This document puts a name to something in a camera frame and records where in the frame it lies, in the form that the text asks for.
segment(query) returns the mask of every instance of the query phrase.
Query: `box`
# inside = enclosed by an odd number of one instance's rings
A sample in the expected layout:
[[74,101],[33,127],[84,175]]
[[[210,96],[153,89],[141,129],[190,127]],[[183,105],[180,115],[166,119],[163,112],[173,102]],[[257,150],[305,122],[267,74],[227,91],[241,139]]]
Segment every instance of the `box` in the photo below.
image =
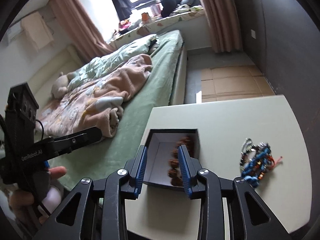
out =
[[148,148],[148,160],[143,183],[160,188],[183,191],[183,187],[173,186],[168,171],[169,160],[174,159],[172,151],[176,143],[189,136],[194,142],[194,158],[199,158],[200,144],[197,129],[151,129],[145,146]]
[[255,65],[203,69],[201,92],[202,102],[274,95]]

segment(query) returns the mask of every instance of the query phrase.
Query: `green bed sheet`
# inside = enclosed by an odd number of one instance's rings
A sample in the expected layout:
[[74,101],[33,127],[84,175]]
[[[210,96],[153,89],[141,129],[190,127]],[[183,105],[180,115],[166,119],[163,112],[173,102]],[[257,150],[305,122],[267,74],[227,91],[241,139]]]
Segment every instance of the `green bed sheet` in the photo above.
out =
[[159,48],[151,54],[151,75],[141,91],[124,104],[115,137],[49,161],[51,167],[67,168],[67,174],[60,179],[66,189],[71,190],[84,177],[102,179],[123,168],[137,153],[152,108],[169,104],[183,39],[176,30],[162,34],[159,41]]

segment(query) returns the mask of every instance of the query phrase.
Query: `floor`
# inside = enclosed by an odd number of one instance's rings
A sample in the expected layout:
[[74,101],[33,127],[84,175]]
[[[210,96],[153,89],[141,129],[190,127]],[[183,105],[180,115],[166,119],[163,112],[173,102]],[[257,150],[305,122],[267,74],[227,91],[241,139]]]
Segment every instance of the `floor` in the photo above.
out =
[[201,103],[201,70],[226,66],[254,65],[244,52],[215,54],[211,51],[194,53],[188,51],[185,104]]

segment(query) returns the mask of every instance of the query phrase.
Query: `hand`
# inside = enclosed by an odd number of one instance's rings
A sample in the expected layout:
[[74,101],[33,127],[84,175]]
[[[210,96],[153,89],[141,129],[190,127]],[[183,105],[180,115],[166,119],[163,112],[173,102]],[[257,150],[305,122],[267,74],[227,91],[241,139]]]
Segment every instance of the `hand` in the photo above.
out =
[[[49,169],[51,179],[59,179],[67,173],[67,169],[63,166]],[[34,203],[34,197],[30,192],[23,191],[21,189],[16,190],[9,199],[9,206],[12,208],[13,213],[23,223],[26,223],[26,217],[24,215],[23,207],[32,205]],[[39,222],[43,224],[47,220],[47,217],[41,216]]]

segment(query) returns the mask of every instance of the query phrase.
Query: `gray wall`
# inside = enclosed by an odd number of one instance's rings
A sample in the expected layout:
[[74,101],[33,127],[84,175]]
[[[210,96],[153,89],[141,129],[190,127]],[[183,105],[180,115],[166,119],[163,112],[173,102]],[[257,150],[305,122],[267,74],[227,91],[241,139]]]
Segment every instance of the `gray wall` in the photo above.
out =
[[[303,133],[312,173],[312,224],[320,214],[320,32],[296,0],[235,3],[245,52],[275,92],[285,95]],[[299,160],[292,171],[298,175]]]

